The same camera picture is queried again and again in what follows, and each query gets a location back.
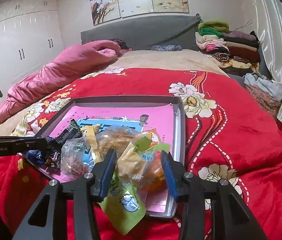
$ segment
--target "white star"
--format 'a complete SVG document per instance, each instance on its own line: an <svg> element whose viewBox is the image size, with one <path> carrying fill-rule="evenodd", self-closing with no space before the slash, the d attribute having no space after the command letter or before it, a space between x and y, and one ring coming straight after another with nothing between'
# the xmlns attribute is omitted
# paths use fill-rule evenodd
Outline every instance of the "white star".
<svg viewBox="0 0 282 240"><path fill-rule="evenodd" d="M122 122L124 122L124 121L127 121L128 120L128 118L127 118L127 116L121 116L121 120L120 121L122 121Z"/></svg>

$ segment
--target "gray headboard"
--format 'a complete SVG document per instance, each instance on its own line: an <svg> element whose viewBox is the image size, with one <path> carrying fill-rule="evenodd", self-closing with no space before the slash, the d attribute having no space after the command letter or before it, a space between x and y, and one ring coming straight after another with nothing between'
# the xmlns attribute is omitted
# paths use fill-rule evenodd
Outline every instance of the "gray headboard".
<svg viewBox="0 0 282 240"><path fill-rule="evenodd" d="M150 50L153 45L181 45L183 49L199 50L195 32L201 22L199 14L151 15L126 19L98 26L81 33L82 44L118 38L133 50Z"/></svg>

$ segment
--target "white wardrobe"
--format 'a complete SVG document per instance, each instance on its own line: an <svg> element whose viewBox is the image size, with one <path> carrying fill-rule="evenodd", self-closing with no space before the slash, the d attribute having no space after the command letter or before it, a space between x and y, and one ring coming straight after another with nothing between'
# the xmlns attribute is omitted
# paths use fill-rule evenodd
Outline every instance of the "white wardrobe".
<svg viewBox="0 0 282 240"><path fill-rule="evenodd" d="M0 3L0 89L38 72L64 50L57 0Z"/></svg>

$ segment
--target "tray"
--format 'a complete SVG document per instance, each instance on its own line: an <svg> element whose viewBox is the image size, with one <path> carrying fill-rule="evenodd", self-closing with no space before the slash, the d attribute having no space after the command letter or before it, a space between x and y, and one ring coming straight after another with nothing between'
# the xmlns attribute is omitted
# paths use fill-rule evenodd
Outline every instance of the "tray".
<svg viewBox="0 0 282 240"><path fill-rule="evenodd" d="M173 127L173 144L172 157L174 160L184 164L185 157L185 115L183 104L180 98L175 96L103 96L103 97L86 97L75 98L66 104L57 114L42 127L36 136L49 136L57 124L63 119L66 113L72 106L80 107L115 107L115 108L134 108L134 107L157 107L171 104L174 112L174 127ZM31 163L38 171L44 174L49 179L54 179L52 176L45 173L38 166ZM147 211L146 214L151 217L171 218L174 216L177 208L177 203L168 194L166 208L164 213Z"/></svg>

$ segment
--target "green towel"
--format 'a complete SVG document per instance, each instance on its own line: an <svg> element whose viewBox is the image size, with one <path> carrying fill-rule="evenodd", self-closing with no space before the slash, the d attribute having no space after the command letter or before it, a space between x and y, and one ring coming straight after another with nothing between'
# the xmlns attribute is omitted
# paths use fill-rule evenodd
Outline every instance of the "green towel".
<svg viewBox="0 0 282 240"><path fill-rule="evenodd" d="M223 34L216 31L216 30L213 30L211 28L202 28L199 30L199 34L201 36L204 36L204 35L216 35L218 36L218 38L222 38L223 37Z"/></svg>
<svg viewBox="0 0 282 240"><path fill-rule="evenodd" d="M211 28L218 32L230 33L228 29L228 24L226 22L221 22L221 21L211 21L211 22L200 23L198 29L200 30L202 28Z"/></svg>

